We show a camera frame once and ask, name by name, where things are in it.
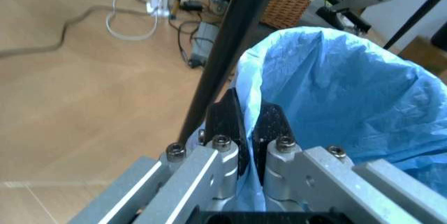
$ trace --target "hex socket screw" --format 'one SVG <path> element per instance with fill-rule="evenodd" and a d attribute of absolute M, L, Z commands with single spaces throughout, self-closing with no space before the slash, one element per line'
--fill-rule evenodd
<path fill-rule="evenodd" d="M 343 148 L 338 147 L 336 145 L 330 145 L 326 148 L 330 154 L 332 154 L 337 159 L 342 159 L 346 157 L 346 152 Z"/>
<path fill-rule="evenodd" d="M 181 143 L 172 143 L 166 147 L 166 158 L 170 162 L 180 162 L 186 157 L 185 146 Z"/>
<path fill-rule="evenodd" d="M 282 153 L 292 152 L 295 145 L 295 141 L 289 136 L 280 136 L 276 139 L 276 149 Z"/>
<path fill-rule="evenodd" d="M 212 139 L 213 149 L 219 152 L 229 151 L 231 148 L 231 139 L 229 136 L 225 135 L 215 135 Z"/>

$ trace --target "wicker basket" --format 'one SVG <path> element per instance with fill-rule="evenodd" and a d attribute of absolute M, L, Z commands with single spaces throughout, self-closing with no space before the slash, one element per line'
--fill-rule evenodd
<path fill-rule="evenodd" d="M 278 29 L 296 27 L 312 0 L 270 0 L 261 22 Z"/>

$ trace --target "power adapter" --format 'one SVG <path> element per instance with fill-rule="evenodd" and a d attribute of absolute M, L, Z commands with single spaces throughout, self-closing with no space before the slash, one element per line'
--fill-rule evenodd
<path fill-rule="evenodd" d="M 184 1 L 180 5 L 180 9 L 182 9 L 184 11 L 199 11 L 199 12 L 201 12 L 203 10 L 203 5 L 199 1 L 194 1 L 194 0 Z"/>

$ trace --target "plastic bag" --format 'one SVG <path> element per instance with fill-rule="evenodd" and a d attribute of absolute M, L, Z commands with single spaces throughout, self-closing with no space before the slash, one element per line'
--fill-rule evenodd
<path fill-rule="evenodd" d="M 248 49 L 235 86 L 248 141 L 263 98 L 282 106 L 303 149 L 384 158 L 447 196 L 447 89 L 422 67 L 346 32 L 299 27 Z M 253 158 L 239 183 L 238 208 L 264 210 Z"/>

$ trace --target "yellow object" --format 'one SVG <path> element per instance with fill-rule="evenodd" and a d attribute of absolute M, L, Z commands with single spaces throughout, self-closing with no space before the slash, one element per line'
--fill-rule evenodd
<path fill-rule="evenodd" d="M 177 14 L 177 10 L 180 7 L 180 1 L 174 0 L 174 4 L 172 5 L 171 15 L 175 16 Z"/>

